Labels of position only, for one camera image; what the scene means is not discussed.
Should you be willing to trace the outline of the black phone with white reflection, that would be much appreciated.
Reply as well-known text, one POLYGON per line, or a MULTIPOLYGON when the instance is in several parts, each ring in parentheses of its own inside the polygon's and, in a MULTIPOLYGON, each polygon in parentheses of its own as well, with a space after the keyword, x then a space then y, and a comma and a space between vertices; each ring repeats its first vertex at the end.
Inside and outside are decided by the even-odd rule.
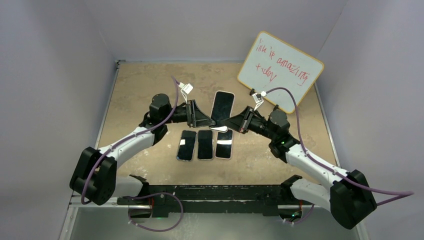
POLYGON ((198 147, 197 147, 197 159, 206 161, 212 160, 214 156, 214 142, 213 132, 211 130, 199 130, 198 131, 198 147))

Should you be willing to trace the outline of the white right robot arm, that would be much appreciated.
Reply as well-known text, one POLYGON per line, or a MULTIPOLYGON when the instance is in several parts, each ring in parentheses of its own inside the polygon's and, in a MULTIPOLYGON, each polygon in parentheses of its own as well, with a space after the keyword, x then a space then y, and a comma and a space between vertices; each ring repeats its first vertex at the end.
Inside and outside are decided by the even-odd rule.
POLYGON ((358 170, 349 172, 323 160, 301 145, 290 132, 287 115, 280 109, 273 110, 264 118, 252 107, 222 120, 231 130, 245 134, 252 131, 271 140, 268 147, 274 157, 290 164, 317 183, 301 177, 286 180, 280 196, 288 204, 304 200, 326 209, 344 228, 352 229, 377 209, 376 200, 368 187, 364 174, 358 170))

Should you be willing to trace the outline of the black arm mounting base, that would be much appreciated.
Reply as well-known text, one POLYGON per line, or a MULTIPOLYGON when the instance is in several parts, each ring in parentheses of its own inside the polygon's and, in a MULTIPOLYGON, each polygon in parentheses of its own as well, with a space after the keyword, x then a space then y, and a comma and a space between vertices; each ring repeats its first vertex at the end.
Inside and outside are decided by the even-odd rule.
POLYGON ((142 180, 135 197, 122 196, 118 205, 148 206, 154 218, 170 213, 261 214, 296 222, 307 213, 308 202, 289 193, 289 182, 259 185, 154 185, 142 180))

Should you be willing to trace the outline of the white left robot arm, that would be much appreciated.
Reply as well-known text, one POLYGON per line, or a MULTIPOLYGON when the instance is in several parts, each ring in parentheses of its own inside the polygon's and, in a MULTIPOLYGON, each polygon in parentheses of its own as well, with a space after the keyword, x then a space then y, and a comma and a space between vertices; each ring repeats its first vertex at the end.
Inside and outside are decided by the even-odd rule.
POLYGON ((153 96, 143 121, 127 136, 107 146, 85 148, 77 162, 69 187, 81 194, 82 203, 105 204, 110 198, 130 197, 138 205, 146 203, 149 191, 140 176, 118 177, 117 170, 139 152, 156 145, 166 135, 168 124, 187 123, 190 128, 213 126, 195 100, 171 105, 168 95, 153 96))

